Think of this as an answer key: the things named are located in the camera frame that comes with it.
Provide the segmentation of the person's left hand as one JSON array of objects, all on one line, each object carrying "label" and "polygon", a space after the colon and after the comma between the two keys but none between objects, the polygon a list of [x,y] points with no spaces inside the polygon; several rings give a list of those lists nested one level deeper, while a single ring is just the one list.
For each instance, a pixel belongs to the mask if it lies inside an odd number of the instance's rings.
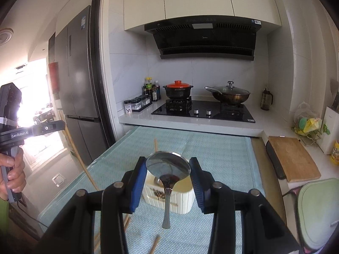
[{"label": "person's left hand", "polygon": [[0,158],[1,166],[12,167],[12,170],[7,174],[8,182],[7,186],[15,193],[20,193],[26,186],[25,179],[25,163],[24,163],[24,152],[19,147],[15,158],[1,154]]}]

